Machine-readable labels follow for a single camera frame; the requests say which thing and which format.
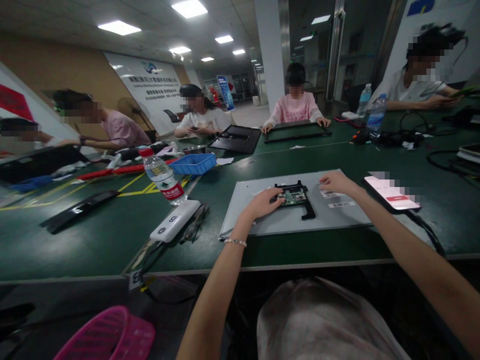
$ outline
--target water bottle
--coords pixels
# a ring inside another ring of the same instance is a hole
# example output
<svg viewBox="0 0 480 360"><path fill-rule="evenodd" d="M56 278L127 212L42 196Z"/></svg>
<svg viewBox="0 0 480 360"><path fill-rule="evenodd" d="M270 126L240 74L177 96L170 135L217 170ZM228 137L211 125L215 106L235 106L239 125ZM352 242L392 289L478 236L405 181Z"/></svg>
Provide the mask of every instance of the water bottle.
<svg viewBox="0 0 480 360"><path fill-rule="evenodd" d="M373 107L370 111L370 116L366 122L366 127L370 130L371 133L376 133L382 125L382 120L384 119L385 112L387 111L387 94L380 94L377 100L373 103Z"/></svg>
<svg viewBox="0 0 480 360"><path fill-rule="evenodd" d="M187 194L165 161L154 156L154 151L149 147L139 150L138 153L143 158L146 174L171 205L180 205L187 200Z"/></svg>
<svg viewBox="0 0 480 360"><path fill-rule="evenodd" d="M358 110L356 114L363 118L367 113L367 104L369 103L370 97L372 96L372 84L367 84L360 95L360 102L358 103Z"/></svg>

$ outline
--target eyeglasses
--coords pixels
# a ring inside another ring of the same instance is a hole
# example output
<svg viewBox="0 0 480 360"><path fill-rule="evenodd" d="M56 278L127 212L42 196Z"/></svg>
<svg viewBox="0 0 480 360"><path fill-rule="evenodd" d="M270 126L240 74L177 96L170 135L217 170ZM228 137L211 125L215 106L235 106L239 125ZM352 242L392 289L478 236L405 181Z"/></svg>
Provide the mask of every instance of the eyeglasses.
<svg viewBox="0 0 480 360"><path fill-rule="evenodd" d="M207 215L208 210L209 206L207 204L204 204L198 208L195 214L193 214L194 220L185 229L183 237L180 240L180 244L185 243L187 240L191 240L192 242L195 240L195 237L197 236L200 226L202 226L202 223L204 222L205 215Z"/></svg>

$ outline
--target white power adapter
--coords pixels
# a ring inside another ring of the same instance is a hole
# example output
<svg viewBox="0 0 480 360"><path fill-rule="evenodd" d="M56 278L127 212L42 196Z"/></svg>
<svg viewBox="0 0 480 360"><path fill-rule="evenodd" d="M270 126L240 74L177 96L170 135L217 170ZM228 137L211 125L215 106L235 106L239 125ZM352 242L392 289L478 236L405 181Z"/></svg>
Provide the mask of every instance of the white power adapter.
<svg viewBox="0 0 480 360"><path fill-rule="evenodd" d="M193 214L199 209L200 201L185 200L178 205L150 234L156 242L171 242Z"/></svg>

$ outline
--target pink plastic basket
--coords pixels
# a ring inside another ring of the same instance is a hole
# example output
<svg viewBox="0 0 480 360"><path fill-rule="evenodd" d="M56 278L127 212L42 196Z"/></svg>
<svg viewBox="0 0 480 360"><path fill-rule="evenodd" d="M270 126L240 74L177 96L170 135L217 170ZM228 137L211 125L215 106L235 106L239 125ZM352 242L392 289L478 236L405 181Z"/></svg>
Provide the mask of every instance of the pink plastic basket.
<svg viewBox="0 0 480 360"><path fill-rule="evenodd" d="M154 338L151 323L113 306L78 330L54 360L145 360Z"/></svg>

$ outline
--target white cloth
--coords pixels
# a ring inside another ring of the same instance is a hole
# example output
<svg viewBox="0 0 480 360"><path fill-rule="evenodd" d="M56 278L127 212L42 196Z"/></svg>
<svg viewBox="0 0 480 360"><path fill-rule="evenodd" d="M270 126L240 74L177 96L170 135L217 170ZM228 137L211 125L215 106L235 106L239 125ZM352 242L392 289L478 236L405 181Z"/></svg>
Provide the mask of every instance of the white cloth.
<svg viewBox="0 0 480 360"><path fill-rule="evenodd" d="M375 92L368 101L367 110L380 94L386 94L388 101L422 102L428 100L433 94L438 93L447 85L443 81L412 81L408 88L404 86L405 68L393 73L389 78L383 78Z"/></svg>
<svg viewBox="0 0 480 360"><path fill-rule="evenodd" d="M34 147L35 147L35 150L40 150L40 149L43 149L43 148L56 146L56 145L60 144L62 141L63 141L63 139L60 138L60 137L52 137L51 140L49 142L47 142L46 144L44 144L40 141L35 141L34 142Z"/></svg>
<svg viewBox="0 0 480 360"><path fill-rule="evenodd" d="M368 301L319 277L280 286L256 334L259 360L409 359Z"/></svg>
<svg viewBox="0 0 480 360"><path fill-rule="evenodd" d="M185 115L177 129L185 129L189 127L208 128L216 132L222 132L230 126L230 118L222 109L208 109L205 114L198 112L189 112Z"/></svg>

